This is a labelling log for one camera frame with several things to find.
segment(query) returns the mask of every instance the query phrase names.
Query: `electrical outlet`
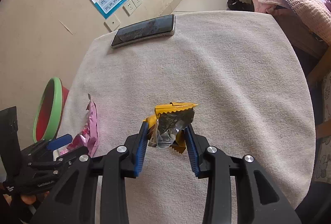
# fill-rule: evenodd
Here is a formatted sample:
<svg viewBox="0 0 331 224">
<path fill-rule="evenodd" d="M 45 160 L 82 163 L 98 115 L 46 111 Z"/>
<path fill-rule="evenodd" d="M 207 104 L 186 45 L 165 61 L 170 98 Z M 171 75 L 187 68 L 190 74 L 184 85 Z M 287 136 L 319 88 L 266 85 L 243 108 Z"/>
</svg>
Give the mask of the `electrical outlet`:
<svg viewBox="0 0 331 224">
<path fill-rule="evenodd" d="M 106 19 L 105 24 L 108 27 L 108 29 L 113 32 L 117 29 L 118 26 L 120 26 L 121 22 L 116 17 L 116 15 L 113 14 L 108 19 Z"/>
<path fill-rule="evenodd" d="M 140 6 L 143 0 L 132 0 L 136 7 Z"/>
<path fill-rule="evenodd" d="M 125 9 L 126 13 L 130 16 L 137 8 L 134 5 L 134 3 L 132 2 L 132 0 L 128 0 L 123 8 Z"/>
</svg>

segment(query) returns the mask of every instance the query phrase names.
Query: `pink snack bag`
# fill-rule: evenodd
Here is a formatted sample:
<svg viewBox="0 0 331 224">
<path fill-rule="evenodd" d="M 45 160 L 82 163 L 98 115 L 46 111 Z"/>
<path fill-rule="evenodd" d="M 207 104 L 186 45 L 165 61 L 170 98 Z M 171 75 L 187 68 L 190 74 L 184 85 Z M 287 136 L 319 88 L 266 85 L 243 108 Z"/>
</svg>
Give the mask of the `pink snack bag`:
<svg viewBox="0 0 331 224">
<path fill-rule="evenodd" d="M 89 110 L 87 114 L 87 122 L 84 129 L 75 136 L 72 142 L 67 145 L 67 148 L 60 152 L 63 155 L 70 150 L 73 150 L 79 146 L 86 146 L 88 148 L 88 154 L 93 157 L 95 151 L 99 145 L 98 135 L 98 115 L 95 102 L 92 101 L 90 94 L 88 95 L 90 100 L 86 110 Z"/>
</svg>

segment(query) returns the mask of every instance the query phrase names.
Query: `white towel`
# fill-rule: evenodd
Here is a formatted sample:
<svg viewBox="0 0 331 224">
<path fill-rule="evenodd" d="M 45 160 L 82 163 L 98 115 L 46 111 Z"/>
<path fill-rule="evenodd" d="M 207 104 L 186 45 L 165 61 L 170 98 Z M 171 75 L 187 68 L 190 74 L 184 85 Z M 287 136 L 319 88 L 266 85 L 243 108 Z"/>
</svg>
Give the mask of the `white towel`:
<svg viewBox="0 0 331 224">
<path fill-rule="evenodd" d="M 299 61 L 271 15 L 179 15 L 175 35 L 112 50 L 114 35 L 97 38 L 85 55 L 60 135 L 82 129 L 88 93 L 99 118 L 96 156 L 137 133 L 155 105 L 198 103 L 197 134 L 230 156 L 251 154 L 294 208 L 301 202 L 314 164 L 312 103 Z M 187 151 L 148 147 L 140 176 L 125 181 L 131 224 L 202 223 L 207 179 L 195 178 Z"/>
</svg>

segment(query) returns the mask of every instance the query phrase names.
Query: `red bucket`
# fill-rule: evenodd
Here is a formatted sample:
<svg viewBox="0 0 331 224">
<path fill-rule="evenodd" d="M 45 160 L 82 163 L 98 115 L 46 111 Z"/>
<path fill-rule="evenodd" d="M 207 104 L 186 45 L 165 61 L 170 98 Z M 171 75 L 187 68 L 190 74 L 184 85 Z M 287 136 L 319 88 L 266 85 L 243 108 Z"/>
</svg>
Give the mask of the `red bucket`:
<svg viewBox="0 0 331 224">
<path fill-rule="evenodd" d="M 53 77 L 47 83 L 34 120 L 35 142 L 56 137 L 68 93 L 69 90 L 62 85 L 58 77 Z"/>
</svg>

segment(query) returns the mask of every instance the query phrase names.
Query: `smartphone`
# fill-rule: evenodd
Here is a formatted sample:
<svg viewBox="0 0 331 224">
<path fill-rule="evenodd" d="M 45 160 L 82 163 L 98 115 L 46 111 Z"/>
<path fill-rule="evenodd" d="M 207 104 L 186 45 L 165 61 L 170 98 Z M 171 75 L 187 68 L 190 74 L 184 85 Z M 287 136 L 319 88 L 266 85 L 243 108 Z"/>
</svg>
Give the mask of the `smartphone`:
<svg viewBox="0 0 331 224">
<path fill-rule="evenodd" d="M 171 36 L 174 33 L 175 15 L 167 15 L 120 28 L 112 41 L 111 47 L 118 48 L 151 38 Z"/>
</svg>

